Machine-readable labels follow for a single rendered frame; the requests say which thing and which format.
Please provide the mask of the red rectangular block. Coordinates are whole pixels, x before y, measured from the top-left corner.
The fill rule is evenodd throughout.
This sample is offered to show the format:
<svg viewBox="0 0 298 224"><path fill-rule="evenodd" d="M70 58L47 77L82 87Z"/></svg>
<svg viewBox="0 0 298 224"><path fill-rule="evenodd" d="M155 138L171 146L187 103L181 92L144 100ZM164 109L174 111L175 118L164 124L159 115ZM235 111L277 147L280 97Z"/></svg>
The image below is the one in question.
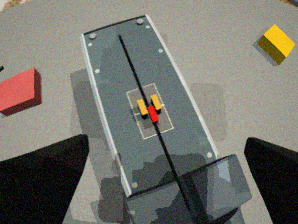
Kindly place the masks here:
<svg viewBox="0 0 298 224"><path fill-rule="evenodd" d="M4 116L41 104L41 76L33 67L0 83L0 112Z"/></svg>

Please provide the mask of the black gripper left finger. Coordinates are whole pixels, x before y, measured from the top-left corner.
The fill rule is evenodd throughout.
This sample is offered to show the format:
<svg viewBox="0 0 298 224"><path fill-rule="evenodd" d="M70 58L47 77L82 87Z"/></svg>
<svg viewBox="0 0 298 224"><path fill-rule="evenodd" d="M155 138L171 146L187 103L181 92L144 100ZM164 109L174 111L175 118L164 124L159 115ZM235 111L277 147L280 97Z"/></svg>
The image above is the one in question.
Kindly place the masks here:
<svg viewBox="0 0 298 224"><path fill-rule="evenodd" d="M88 135L0 161L0 224L63 224L88 159Z"/></svg>

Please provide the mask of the yellow block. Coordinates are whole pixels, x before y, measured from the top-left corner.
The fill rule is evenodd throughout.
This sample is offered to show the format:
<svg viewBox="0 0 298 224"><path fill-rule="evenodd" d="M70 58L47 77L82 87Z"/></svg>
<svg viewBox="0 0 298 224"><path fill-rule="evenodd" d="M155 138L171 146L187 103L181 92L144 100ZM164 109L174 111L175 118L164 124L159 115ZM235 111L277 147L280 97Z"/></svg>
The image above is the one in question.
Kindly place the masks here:
<svg viewBox="0 0 298 224"><path fill-rule="evenodd" d="M290 37L283 34L274 24L274 26L259 39L258 45L261 45L262 49L265 49L265 52L269 53L271 59L274 59L275 63L279 65L286 59L286 56L289 55L291 48L294 48L295 44L290 40Z"/></svg>

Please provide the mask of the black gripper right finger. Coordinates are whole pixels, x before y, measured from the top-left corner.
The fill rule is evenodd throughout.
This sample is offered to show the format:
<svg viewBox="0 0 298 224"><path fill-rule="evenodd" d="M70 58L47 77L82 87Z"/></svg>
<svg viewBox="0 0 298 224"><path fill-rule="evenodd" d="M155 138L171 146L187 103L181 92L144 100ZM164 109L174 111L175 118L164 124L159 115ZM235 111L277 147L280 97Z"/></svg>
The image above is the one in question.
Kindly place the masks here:
<svg viewBox="0 0 298 224"><path fill-rule="evenodd" d="M247 137L243 153L273 224L298 224L298 152Z"/></svg>

